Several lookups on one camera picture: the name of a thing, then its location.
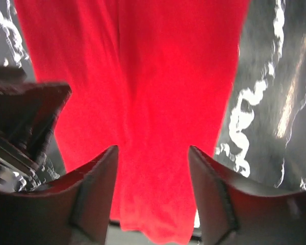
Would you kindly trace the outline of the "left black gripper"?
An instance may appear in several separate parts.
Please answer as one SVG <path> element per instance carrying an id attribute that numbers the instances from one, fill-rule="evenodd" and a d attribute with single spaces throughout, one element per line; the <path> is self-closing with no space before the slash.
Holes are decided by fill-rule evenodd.
<path id="1" fill-rule="evenodd" d="M 40 165 L 70 95 L 65 82 L 35 82 L 22 68 L 0 66 L 0 136 Z"/>

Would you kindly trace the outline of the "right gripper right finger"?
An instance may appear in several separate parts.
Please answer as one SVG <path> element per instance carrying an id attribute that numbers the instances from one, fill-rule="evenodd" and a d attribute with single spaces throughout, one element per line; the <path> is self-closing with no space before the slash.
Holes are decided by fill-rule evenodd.
<path id="1" fill-rule="evenodd" d="M 306 191 L 258 183 L 195 146 L 188 157 L 204 244 L 306 244 Z"/>

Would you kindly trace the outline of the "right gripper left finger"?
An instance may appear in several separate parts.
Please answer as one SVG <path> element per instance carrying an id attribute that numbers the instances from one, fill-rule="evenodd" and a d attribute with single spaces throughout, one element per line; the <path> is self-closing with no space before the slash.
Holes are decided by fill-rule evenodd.
<path id="1" fill-rule="evenodd" d="M 104 244 L 118 147 L 31 192 L 0 191 L 0 244 Z"/>

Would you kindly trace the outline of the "red t shirt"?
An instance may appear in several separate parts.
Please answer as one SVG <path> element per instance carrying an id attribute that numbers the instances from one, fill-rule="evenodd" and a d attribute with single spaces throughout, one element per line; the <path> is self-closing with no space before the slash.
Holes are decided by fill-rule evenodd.
<path id="1" fill-rule="evenodd" d="M 214 152 L 249 1 L 15 1 L 38 81 L 67 81 L 56 126 L 67 171 L 119 146 L 110 218 L 187 244 L 188 148 Z"/>

